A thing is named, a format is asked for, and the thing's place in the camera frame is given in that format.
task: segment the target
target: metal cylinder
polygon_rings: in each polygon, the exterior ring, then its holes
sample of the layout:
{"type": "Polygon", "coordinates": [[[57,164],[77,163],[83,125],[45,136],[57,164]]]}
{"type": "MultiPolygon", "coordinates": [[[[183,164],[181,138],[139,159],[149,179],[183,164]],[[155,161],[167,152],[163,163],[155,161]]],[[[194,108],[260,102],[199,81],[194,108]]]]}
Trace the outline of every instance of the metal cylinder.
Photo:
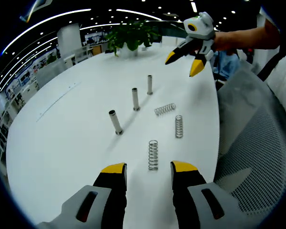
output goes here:
{"type": "Polygon", "coordinates": [[[139,107],[139,100],[138,100],[138,89],[133,88],[132,92],[133,92],[133,110],[139,111],[140,107],[139,107]]]}
{"type": "Polygon", "coordinates": [[[121,126],[120,126],[120,123],[119,123],[118,117],[116,116],[115,110],[111,110],[109,112],[109,116],[110,116],[112,124],[113,124],[113,126],[115,128],[115,133],[117,135],[123,134],[123,130],[122,130],[121,126]]]}
{"type": "Polygon", "coordinates": [[[147,83],[148,83],[148,91],[147,91],[147,94],[148,94],[148,95],[152,95],[152,94],[153,94],[153,77],[152,77],[152,75],[148,75],[148,77],[147,77],[147,83]]]}

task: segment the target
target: metal spring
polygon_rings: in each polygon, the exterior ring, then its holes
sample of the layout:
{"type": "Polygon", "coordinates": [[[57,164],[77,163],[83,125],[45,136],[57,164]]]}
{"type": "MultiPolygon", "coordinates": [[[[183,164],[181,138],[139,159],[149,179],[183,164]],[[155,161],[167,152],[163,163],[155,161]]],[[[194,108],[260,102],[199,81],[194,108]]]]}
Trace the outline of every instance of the metal spring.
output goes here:
{"type": "Polygon", "coordinates": [[[156,140],[148,143],[148,169],[158,170],[158,141],[156,140]]]}
{"type": "Polygon", "coordinates": [[[162,107],[156,108],[154,110],[154,112],[155,112],[155,114],[157,116],[159,116],[159,115],[163,115],[166,112],[173,111],[174,109],[176,109],[176,105],[175,104],[168,104],[166,106],[162,106],[162,107]]]}
{"type": "Polygon", "coordinates": [[[183,118],[181,115],[175,117],[175,136],[176,138],[183,137],[183,118]]]}

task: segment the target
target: mesh chair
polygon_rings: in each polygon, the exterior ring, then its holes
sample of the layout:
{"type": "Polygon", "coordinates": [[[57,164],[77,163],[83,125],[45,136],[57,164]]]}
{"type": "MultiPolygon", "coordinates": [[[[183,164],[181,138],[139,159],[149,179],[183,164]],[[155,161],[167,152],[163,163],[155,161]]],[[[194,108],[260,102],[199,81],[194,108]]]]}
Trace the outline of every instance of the mesh chair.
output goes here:
{"type": "Polygon", "coordinates": [[[242,69],[218,91],[218,102],[214,182],[259,224],[286,193],[286,113],[268,86],[242,69]]]}

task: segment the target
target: human hand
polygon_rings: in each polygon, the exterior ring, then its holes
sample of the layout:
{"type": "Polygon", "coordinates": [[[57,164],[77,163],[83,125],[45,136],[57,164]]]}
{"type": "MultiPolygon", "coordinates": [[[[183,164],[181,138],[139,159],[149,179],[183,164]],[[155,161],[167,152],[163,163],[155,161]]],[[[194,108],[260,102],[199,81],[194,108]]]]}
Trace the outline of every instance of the human hand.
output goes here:
{"type": "Polygon", "coordinates": [[[214,47],[216,51],[223,51],[231,49],[227,32],[216,32],[214,39],[214,47]]]}

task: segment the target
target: potted plant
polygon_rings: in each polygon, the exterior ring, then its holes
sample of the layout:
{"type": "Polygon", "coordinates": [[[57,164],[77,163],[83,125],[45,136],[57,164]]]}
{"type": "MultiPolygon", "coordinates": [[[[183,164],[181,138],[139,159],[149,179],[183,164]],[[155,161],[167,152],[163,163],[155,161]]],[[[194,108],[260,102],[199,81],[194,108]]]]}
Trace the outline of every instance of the potted plant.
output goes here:
{"type": "Polygon", "coordinates": [[[113,50],[116,56],[117,50],[120,49],[120,56],[129,58],[137,56],[139,45],[150,47],[153,36],[159,34],[153,31],[151,26],[146,25],[146,21],[140,21],[116,26],[106,38],[109,40],[108,48],[113,50]]]}

